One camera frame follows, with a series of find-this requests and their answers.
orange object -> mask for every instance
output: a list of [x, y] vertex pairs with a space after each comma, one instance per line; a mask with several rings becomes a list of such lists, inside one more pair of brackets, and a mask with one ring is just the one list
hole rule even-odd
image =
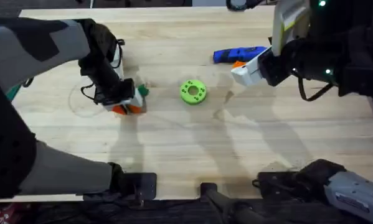
[[236, 61], [234, 63], [234, 65], [232, 66], [232, 68], [237, 68], [237, 67], [243, 66], [245, 64], [246, 64], [246, 62]]
[[112, 112], [122, 114], [122, 115], [126, 115], [126, 111], [124, 111], [124, 109], [120, 105], [114, 106], [113, 109], [111, 109], [111, 110], [112, 110]]
[[140, 114], [142, 113], [142, 108], [134, 105], [127, 105], [128, 109], [133, 113], [133, 114]]

blue object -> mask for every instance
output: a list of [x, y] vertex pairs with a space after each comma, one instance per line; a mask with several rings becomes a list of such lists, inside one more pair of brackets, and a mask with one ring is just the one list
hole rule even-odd
[[266, 47], [239, 47], [236, 49], [217, 50], [214, 52], [214, 63], [248, 62], [266, 50]]

green donut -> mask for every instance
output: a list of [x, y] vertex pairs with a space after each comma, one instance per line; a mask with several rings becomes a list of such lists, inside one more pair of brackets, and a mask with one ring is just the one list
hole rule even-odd
[[190, 105], [196, 105], [205, 100], [207, 88], [199, 80], [188, 80], [179, 89], [181, 98]]

wooden tabletop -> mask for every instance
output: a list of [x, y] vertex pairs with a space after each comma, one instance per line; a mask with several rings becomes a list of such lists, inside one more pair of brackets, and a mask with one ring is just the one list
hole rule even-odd
[[[268, 46], [273, 7], [241, 13], [225, 7], [26, 10], [36, 19], [92, 18], [125, 39], [125, 74], [150, 89], [148, 112], [118, 116], [80, 93], [90, 83], [76, 62], [38, 76], [14, 100], [37, 138], [127, 172], [155, 172], [157, 198], [196, 198], [201, 182], [215, 182], [233, 197], [259, 197], [251, 186], [263, 170], [298, 170], [319, 158], [345, 165], [373, 181], [373, 108], [362, 96], [315, 102], [300, 98], [297, 80], [276, 88], [265, 80], [244, 88], [230, 65], [212, 53], [231, 47]], [[201, 105], [179, 96], [188, 79], [209, 90]], [[308, 94], [323, 83], [306, 82]]]

black cable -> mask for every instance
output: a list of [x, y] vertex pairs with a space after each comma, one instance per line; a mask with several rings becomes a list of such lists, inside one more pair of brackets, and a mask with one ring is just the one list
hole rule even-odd
[[80, 90], [81, 90], [81, 93], [82, 93], [84, 96], [86, 96], [87, 98], [89, 98], [89, 99], [95, 101], [95, 99], [93, 99], [91, 96], [88, 96], [87, 94], [84, 93], [84, 90], [85, 90], [85, 89], [87, 89], [87, 88], [91, 88], [91, 87], [93, 87], [93, 86], [94, 86], [94, 84], [92, 83], [91, 85], [87, 85], [87, 86], [83, 86], [83, 87], [81, 87]]
[[118, 64], [116, 66], [112, 66], [112, 68], [118, 68], [120, 65], [121, 65], [121, 56], [123, 55], [123, 49], [121, 48], [122, 45], [124, 45], [125, 42], [123, 39], [118, 39], [117, 40], [117, 46], [118, 46], [118, 54], [119, 54], [119, 57], [118, 57]]
[[25, 82], [22, 83], [22, 86], [24, 88], [27, 88], [27, 87], [29, 87], [31, 85], [32, 81], [34, 81], [34, 78], [29, 78], [27, 81], [25, 81]]
[[255, 179], [252, 181], [252, 185], [255, 187], [255, 188], [260, 188], [260, 181]]
[[307, 98], [305, 89], [304, 89], [304, 80], [301, 77], [298, 77], [298, 89], [300, 91], [301, 98], [305, 101], [312, 102], [314, 100], [317, 100], [319, 97], [323, 96], [327, 91], [329, 91], [333, 87], [333, 84], [327, 84], [325, 87], [323, 87], [321, 90], [319, 90], [317, 93], [312, 95], [311, 97]]

